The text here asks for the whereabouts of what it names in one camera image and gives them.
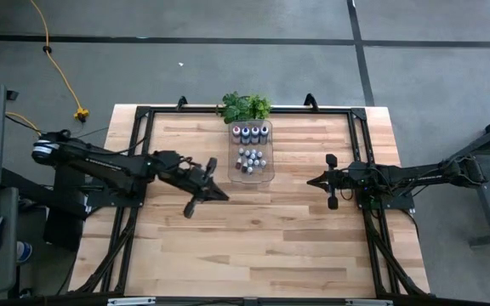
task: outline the green plant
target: green plant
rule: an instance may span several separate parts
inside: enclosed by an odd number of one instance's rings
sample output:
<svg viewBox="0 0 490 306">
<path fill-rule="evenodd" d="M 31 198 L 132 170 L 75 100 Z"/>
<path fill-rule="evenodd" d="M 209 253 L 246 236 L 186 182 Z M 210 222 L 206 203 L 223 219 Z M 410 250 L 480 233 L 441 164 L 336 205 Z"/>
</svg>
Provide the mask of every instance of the green plant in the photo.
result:
<svg viewBox="0 0 490 306">
<path fill-rule="evenodd" d="M 222 102 L 225 108 L 220 115 L 224 117 L 226 124 L 240 120 L 266 119 L 270 115 L 270 101 L 258 95 L 240 96 L 237 92 L 227 93 Z"/>
</svg>

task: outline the desk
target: desk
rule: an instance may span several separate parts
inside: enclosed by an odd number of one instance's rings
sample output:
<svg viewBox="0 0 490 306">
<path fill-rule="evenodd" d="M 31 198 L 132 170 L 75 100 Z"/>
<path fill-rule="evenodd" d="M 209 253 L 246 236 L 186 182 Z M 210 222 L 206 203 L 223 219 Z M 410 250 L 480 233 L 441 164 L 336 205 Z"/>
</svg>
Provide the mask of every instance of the desk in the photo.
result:
<svg viewBox="0 0 490 306">
<path fill-rule="evenodd" d="M 115 106 L 108 150 L 128 147 L 136 106 Z M 398 165 L 387 108 L 366 111 L 376 162 Z M 214 179 L 231 199 L 199 204 L 192 219 L 186 219 L 182 210 L 190 195 L 159 181 L 150 184 L 135 230 L 126 295 L 375 296 L 364 220 L 354 200 L 338 195 L 339 209 L 330 211 L 327 195 L 305 184 L 327 168 L 327 153 L 339 158 L 339 167 L 352 161 L 346 118 L 274 114 L 269 120 L 276 176 L 268 186 L 247 187 L 228 179 L 227 169 L 235 161 L 228 161 L 227 126 L 221 118 L 156 114 L 151 151 L 177 150 L 204 165 L 210 156 L 218 158 Z M 86 220 L 70 290 L 82 285 L 105 256 L 114 214 L 115 209 L 102 208 Z M 396 258 L 428 291 L 413 223 L 399 211 L 387 211 L 387 220 Z M 385 261 L 379 261 L 388 288 Z M 119 262 L 117 258 L 113 284 Z"/>
</svg>

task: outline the paint bottle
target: paint bottle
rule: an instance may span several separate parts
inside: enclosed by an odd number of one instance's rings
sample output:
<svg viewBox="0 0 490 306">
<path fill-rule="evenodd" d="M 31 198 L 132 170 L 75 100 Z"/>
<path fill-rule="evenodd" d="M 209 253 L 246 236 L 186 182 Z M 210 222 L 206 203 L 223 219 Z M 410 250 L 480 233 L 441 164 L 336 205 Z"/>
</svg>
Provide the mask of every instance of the paint bottle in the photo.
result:
<svg viewBox="0 0 490 306">
<path fill-rule="evenodd" d="M 232 130 L 231 130 L 231 134 L 232 134 L 232 139 L 231 141 L 234 143 L 234 144 L 239 144 L 241 142 L 241 134 L 242 134 L 242 130 L 238 127 L 238 126 L 235 126 Z"/>
<path fill-rule="evenodd" d="M 259 142 L 260 130 L 257 127 L 251 128 L 251 144 L 257 145 Z"/>
<path fill-rule="evenodd" d="M 270 129 L 268 127 L 262 127 L 260 130 L 260 144 L 265 145 L 268 143 L 268 133 L 270 133 Z"/>
<path fill-rule="evenodd" d="M 248 145 L 251 143 L 251 131 L 247 127 L 242 129 L 242 144 Z"/>
<path fill-rule="evenodd" d="M 239 170 L 242 168 L 242 158 L 239 157 L 236 161 L 236 169 Z"/>
</svg>

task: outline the concrete floor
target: concrete floor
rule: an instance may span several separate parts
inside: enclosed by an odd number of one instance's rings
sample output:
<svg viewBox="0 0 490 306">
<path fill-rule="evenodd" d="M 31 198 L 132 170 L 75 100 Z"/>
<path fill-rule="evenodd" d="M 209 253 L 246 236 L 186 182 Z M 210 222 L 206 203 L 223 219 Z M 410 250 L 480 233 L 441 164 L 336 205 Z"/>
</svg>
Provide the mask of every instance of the concrete floor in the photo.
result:
<svg viewBox="0 0 490 306">
<path fill-rule="evenodd" d="M 138 37 L 352 38 L 345 0 L 37 0 L 52 33 Z M 365 39 L 490 41 L 490 0 L 356 0 Z M 42 34 L 28 1 L 0 0 L 0 33 Z M 299 105 L 309 92 L 322 105 L 364 105 L 354 47 L 54 43 L 53 56 L 92 112 L 83 131 L 105 127 L 116 103 L 220 101 L 260 93 Z M 9 111 L 41 129 L 80 126 L 76 106 L 39 42 L 0 42 L 0 83 L 20 92 Z M 373 97 L 388 106 L 403 166 L 438 162 L 490 122 L 490 48 L 365 48 Z M 40 184 L 53 171 L 30 158 L 35 134 L 8 124 L 4 166 Z M 105 132 L 86 138 L 102 145 Z M 490 246 L 476 193 L 431 187 L 416 198 L 421 248 L 433 293 L 490 301 Z M 19 236 L 38 251 L 31 281 L 54 294 L 73 259 L 21 220 Z"/>
</svg>

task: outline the butcher block tabletop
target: butcher block tabletop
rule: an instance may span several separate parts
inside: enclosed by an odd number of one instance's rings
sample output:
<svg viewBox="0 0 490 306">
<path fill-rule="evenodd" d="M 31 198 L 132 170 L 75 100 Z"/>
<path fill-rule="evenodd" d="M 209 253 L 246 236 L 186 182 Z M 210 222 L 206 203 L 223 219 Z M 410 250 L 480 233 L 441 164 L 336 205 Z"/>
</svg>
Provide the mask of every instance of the butcher block tabletop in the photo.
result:
<svg viewBox="0 0 490 306">
<path fill-rule="evenodd" d="M 108 150 L 128 147 L 136 106 L 115 105 Z M 399 165 L 389 111 L 368 107 L 366 112 L 376 162 Z M 327 169 L 327 153 L 338 157 L 339 168 L 352 162 L 346 116 L 272 114 L 268 120 L 276 175 L 267 185 L 250 186 L 228 179 L 228 167 L 235 161 L 228 160 L 227 126 L 220 117 L 155 115 L 149 151 L 176 150 L 202 165 L 216 157 L 214 181 L 230 200 L 198 204 L 187 219 L 182 212 L 191 195 L 157 180 L 149 184 L 135 230 L 126 295 L 375 297 L 364 220 L 355 199 L 338 194 L 339 209 L 331 211 L 327 195 L 305 183 Z M 363 148 L 358 122 L 356 126 Z M 344 191 L 343 196 L 351 193 Z M 82 285 L 105 256 L 115 211 L 105 207 L 86 220 L 70 290 Z M 428 291 L 413 223 L 400 211 L 386 214 L 395 257 Z M 389 288 L 382 256 L 379 261 Z"/>
</svg>

